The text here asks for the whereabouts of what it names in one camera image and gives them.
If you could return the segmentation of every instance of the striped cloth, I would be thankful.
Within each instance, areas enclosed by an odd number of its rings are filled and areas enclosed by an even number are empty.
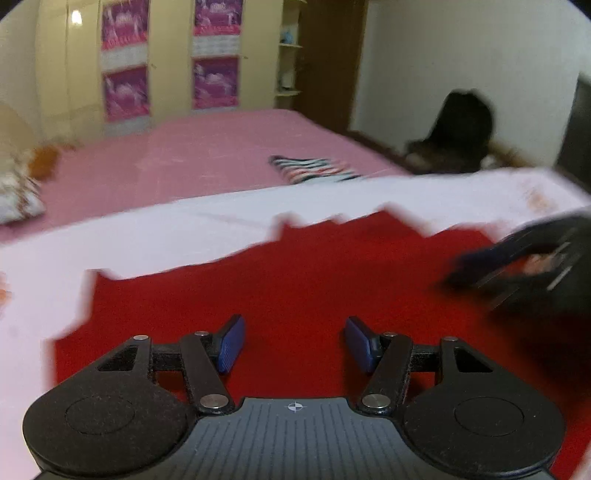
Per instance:
[[[271,165],[279,169],[290,183],[324,183],[357,179],[360,177],[349,164],[328,158],[285,158],[273,155]]]

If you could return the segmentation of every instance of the metal screw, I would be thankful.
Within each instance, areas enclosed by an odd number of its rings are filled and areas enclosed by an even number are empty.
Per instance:
[[[379,410],[380,408],[386,408],[390,405],[390,399],[386,395],[372,393],[364,396],[363,399],[361,399],[361,403],[367,408]]]
[[[225,407],[230,403],[230,400],[225,395],[220,395],[218,393],[212,393],[209,395],[205,395],[201,397],[199,403],[205,408],[211,408],[212,410],[218,410],[220,408]]]

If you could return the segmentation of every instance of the pink bedsheet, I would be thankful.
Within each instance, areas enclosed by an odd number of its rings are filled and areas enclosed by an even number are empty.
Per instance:
[[[42,187],[47,212],[0,226],[0,242],[132,208],[283,185],[271,155],[335,158],[366,176],[406,174],[293,111],[194,115],[64,153]]]

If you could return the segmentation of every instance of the pillow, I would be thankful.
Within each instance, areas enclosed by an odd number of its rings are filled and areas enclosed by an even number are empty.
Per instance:
[[[15,160],[13,167],[0,176],[0,224],[43,212],[37,182],[27,176],[27,165]]]

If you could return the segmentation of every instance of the doorway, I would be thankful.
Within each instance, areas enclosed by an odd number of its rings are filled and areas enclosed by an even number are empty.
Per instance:
[[[301,10],[293,107],[313,122],[347,133],[355,99],[368,0],[310,0]]]
[[[579,78],[557,167],[591,191],[591,82]]]

